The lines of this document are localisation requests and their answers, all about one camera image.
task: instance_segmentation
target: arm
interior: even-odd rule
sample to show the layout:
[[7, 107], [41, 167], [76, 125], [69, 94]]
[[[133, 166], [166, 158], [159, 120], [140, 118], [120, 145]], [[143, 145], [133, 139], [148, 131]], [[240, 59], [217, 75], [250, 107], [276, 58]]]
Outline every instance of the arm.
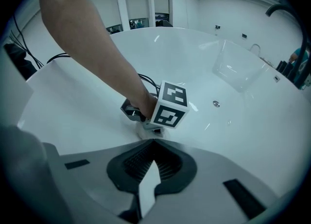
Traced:
[[295, 53], [293, 53], [292, 55], [291, 55], [291, 57], [290, 57], [290, 62], [292, 63], [292, 62], [294, 62], [294, 61], [296, 61], [297, 60], [297, 58], [298, 58], [298, 55], [296, 55]]
[[118, 51], [93, 3], [90, 0], [40, 0], [40, 7], [42, 20], [58, 45], [150, 119], [156, 98]]

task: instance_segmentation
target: hand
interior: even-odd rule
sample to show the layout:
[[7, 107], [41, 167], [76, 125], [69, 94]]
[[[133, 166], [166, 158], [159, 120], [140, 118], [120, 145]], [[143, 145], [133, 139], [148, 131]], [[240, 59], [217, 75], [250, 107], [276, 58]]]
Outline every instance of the hand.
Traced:
[[157, 99], [153, 97], [149, 92], [147, 92], [144, 100], [140, 102], [131, 101], [131, 105], [138, 108], [143, 116], [150, 120], [154, 113], [156, 102]]

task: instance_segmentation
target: fiducial marker cube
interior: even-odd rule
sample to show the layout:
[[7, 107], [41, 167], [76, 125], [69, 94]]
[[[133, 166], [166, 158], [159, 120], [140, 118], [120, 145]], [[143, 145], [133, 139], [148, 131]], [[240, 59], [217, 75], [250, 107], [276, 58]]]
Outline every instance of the fiducial marker cube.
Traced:
[[176, 128], [188, 112], [186, 89], [180, 85], [162, 81], [150, 124]]

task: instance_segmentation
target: wall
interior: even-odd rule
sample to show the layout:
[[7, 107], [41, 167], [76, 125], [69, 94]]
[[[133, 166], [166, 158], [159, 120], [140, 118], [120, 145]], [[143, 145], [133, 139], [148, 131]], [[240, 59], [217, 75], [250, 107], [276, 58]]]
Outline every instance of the wall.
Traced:
[[[128, 24], [125, 0], [118, 0], [118, 5], [123, 29], [129, 30], [129, 28], [124, 26], [124, 23], [127, 22]], [[41, 14], [38, 13], [34, 16], [39, 10], [38, 0], [28, 0], [28, 3], [24, 2], [22, 6], [18, 10], [17, 21], [24, 33], [28, 48], [37, 59], [46, 64], [52, 56], [63, 51], [45, 28]], [[172, 15], [173, 26], [197, 29], [198, 8], [199, 0], [170, 0], [170, 15]], [[30, 56], [27, 56], [26, 59], [30, 60], [37, 68]]]
[[250, 49], [261, 47], [260, 56], [275, 67], [301, 46], [302, 34], [296, 23], [280, 13], [267, 17], [267, 7], [245, 0], [199, 0], [199, 30], [229, 39]]

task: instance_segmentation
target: white curved table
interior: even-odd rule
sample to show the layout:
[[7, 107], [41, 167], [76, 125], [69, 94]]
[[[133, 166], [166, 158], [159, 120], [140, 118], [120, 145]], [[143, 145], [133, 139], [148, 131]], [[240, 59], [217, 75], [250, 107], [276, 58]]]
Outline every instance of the white curved table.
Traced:
[[[198, 31], [144, 28], [112, 39], [138, 73], [187, 88], [191, 110], [169, 130], [172, 141], [228, 157], [279, 196], [298, 185], [310, 155], [311, 106], [280, 73], [244, 48]], [[73, 59], [52, 61], [28, 84], [34, 94], [18, 125], [61, 155], [139, 140], [135, 123], [120, 111], [124, 97]]]

